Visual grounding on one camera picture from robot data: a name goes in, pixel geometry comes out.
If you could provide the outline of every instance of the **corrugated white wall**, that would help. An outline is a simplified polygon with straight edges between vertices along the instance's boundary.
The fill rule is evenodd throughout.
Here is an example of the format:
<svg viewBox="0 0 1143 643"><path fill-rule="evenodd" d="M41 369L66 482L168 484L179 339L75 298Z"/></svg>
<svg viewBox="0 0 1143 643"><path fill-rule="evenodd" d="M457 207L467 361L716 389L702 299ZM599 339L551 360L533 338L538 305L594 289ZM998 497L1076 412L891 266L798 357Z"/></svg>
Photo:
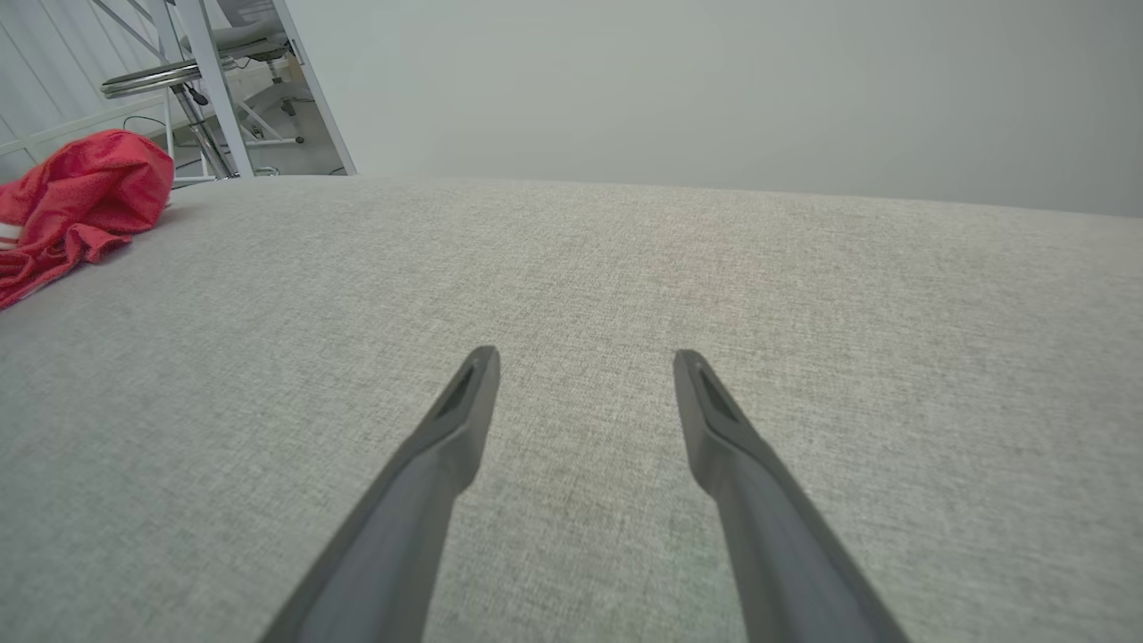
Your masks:
<svg viewBox="0 0 1143 643"><path fill-rule="evenodd" d="M127 0L104 1L158 45L154 27ZM214 26L229 26L215 0L206 7ZM158 64L89 0L0 0L0 183L18 178L70 140L122 127L130 114L162 120L163 93L111 101L99 93L109 78ZM264 69L250 62L243 75ZM249 95L269 79L245 85L250 83L232 90ZM127 122L127 129L143 134L160 128L147 120Z"/></svg>

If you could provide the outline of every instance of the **beige textured cloth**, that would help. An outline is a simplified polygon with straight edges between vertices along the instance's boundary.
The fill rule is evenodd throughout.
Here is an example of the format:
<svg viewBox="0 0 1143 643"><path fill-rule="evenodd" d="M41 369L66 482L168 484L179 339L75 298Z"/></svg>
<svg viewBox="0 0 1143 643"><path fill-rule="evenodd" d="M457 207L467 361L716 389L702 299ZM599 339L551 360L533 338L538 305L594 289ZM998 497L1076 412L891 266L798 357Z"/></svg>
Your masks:
<svg viewBox="0 0 1143 643"><path fill-rule="evenodd" d="M254 641L473 347L426 641L744 636L703 353L916 641L1143 632L1143 219L279 177L0 313L6 641Z"/></svg>

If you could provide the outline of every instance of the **red towel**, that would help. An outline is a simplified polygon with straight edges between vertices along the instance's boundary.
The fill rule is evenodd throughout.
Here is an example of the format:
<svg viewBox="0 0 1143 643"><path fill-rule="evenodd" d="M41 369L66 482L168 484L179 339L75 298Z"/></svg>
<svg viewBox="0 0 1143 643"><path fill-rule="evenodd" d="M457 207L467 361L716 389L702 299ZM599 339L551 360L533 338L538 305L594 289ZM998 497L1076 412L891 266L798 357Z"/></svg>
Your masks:
<svg viewBox="0 0 1143 643"><path fill-rule="evenodd" d="M174 178L162 148L110 129L0 185L0 310L154 227Z"/></svg>

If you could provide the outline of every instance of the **red fabric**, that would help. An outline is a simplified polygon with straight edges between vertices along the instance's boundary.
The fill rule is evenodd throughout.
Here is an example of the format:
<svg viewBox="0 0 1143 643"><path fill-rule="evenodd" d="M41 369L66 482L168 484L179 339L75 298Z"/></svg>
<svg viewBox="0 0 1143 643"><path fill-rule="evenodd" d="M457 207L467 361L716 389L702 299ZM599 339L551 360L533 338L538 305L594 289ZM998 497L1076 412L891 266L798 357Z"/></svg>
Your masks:
<svg viewBox="0 0 1143 643"><path fill-rule="evenodd" d="M111 129L64 145L0 185L0 223L23 226L17 246L0 250L0 310L153 227L174 178L162 148Z"/></svg>

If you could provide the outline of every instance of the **round stool seat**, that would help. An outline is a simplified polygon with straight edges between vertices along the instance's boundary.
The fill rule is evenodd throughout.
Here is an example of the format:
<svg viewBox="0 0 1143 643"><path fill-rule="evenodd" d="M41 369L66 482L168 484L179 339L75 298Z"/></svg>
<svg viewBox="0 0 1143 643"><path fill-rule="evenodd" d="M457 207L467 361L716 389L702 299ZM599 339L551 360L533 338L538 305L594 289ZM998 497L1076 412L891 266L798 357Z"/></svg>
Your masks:
<svg viewBox="0 0 1143 643"><path fill-rule="evenodd" d="M218 63L224 71L238 66L234 63L234 58L230 56L221 58ZM123 96L134 96L135 94L163 89L174 85L183 85L184 82L200 78L202 78L202 74L199 71L199 63L192 58L190 61L178 61L112 78L104 82L99 87L99 90L107 98L121 98Z"/></svg>

